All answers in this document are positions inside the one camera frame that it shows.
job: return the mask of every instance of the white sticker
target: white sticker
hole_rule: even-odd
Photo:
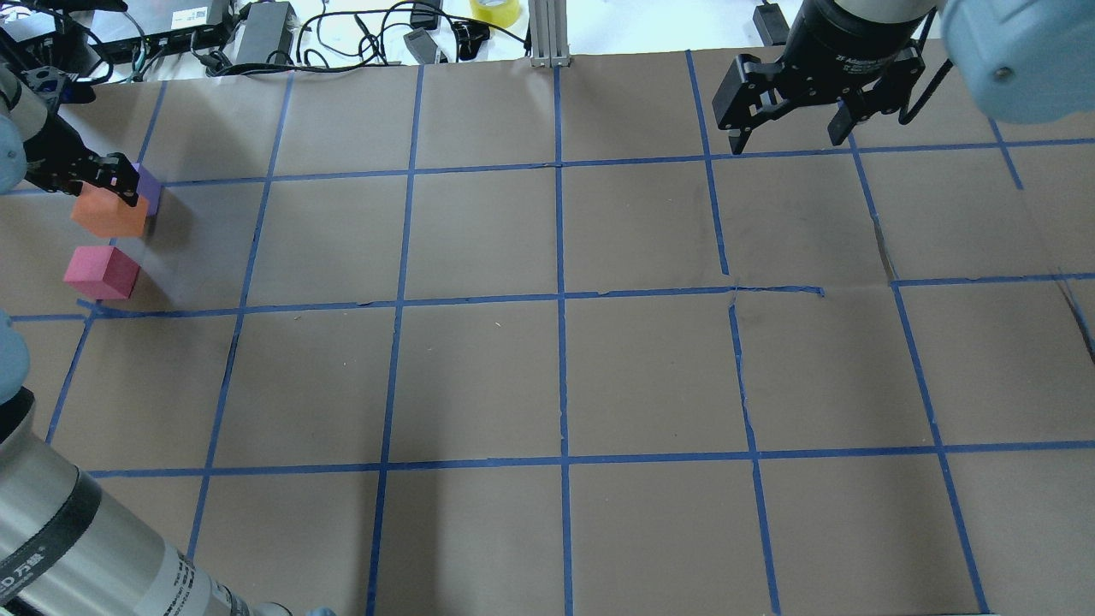
[[[171,13],[171,30],[182,27],[193,27],[195,25],[206,25],[209,21],[209,9],[199,7],[197,9],[183,9]]]
[[[163,561],[152,584],[134,607],[137,616],[204,616],[212,598],[212,580],[163,542]]]

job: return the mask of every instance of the colored block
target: colored block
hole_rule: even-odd
[[[148,206],[145,196],[130,207],[111,190],[84,182],[72,207],[72,219],[100,237],[139,237],[145,232]]]
[[[137,181],[137,194],[148,199],[148,214],[155,216],[155,212],[160,211],[160,191],[163,185],[140,163],[134,163],[134,168],[140,175],[140,179]]]
[[[81,245],[72,253],[65,282],[91,299],[129,299],[140,265],[113,245]]]

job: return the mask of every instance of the pink cube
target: pink cube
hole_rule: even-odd
[[[129,299],[140,265],[113,245],[81,245],[65,281],[91,299]]]
[[[140,175],[140,179],[137,181],[137,194],[148,199],[148,214],[155,216],[160,210],[160,193],[163,185],[140,163],[134,163],[134,168]]]

